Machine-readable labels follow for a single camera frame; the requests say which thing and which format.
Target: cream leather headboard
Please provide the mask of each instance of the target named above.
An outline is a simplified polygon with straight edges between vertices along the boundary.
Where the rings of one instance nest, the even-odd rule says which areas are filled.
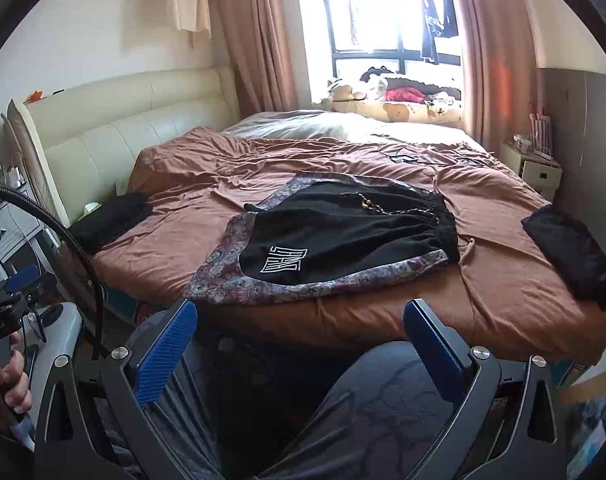
[[[7,129],[29,161],[45,205],[69,226],[85,204],[127,185],[141,150],[196,126],[239,120],[230,67],[147,72],[8,107]]]

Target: pink curtain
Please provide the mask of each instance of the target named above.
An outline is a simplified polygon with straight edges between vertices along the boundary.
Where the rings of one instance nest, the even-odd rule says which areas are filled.
[[[297,107],[281,0],[216,0],[241,115]]]
[[[463,40],[464,127],[490,152],[528,135],[538,101],[536,51],[524,0],[454,0]]]

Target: orange bedsheet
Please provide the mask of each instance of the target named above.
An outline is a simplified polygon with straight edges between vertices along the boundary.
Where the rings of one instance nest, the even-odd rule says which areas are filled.
[[[402,150],[418,164],[395,164]],[[461,157],[487,168],[461,164]],[[145,149],[129,190],[152,216],[96,254],[102,280],[138,300],[170,303],[216,248],[227,221],[298,171],[382,176],[443,194],[457,221],[461,263],[384,290],[271,306],[199,306],[205,319],[248,336],[324,349],[365,350],[404,338],[400,313],[424,298],[470,345],[500,358],[539,353],[596,362],[606,312],[579,302],[523,231],[546,202],[487,153],[463,145],[349,144],[334,139],[242,140],[196,128]]]

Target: silver bolt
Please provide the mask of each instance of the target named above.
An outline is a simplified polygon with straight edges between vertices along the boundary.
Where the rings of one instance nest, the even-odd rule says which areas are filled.
[[[547,363],[545,362],[545,359],[544,359],[543,357],[541,357],[540,355],[535,355],[535,356],[532,358],[532,362],[533,362],[535,365],[537,365],[539,368],[544,368],[544,367],[545,367],[545,365],[547,364]]]
[[[112,350],[112,359],[116,359],[117,361],[121,359],[125,359],[128,356],[129,350],[125,348],[125,346],[117,346]]]
[[[474,357],[476,357],[477,359],[481,359],[481,361],[490,359],[490,350],[488,350],[484,346],[475,346],[472,349],[472,353],[474,354]]]
[[[66,355],[59,355],[56,359],[54,359],[54,366],[56,368],[62,368],[69,362],[69,359]]]

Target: nightstand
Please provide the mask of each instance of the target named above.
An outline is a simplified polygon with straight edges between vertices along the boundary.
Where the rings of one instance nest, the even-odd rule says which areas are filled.
[[[520,176],[545,200],[552,202],[561,184],[563,170],[556,160],[547,160],[534,153],[524,155],[512,144],[502,144],[499,160]]]
[[[34,199],[30,185],[25,183],[17,190]],[[29,213],[7,202],[0,203],[0,260],[6,264],[25,244],[29,244],[41,267],[53,272],[48,259],[40,248],[36,235],[43,231],[43,224]]]

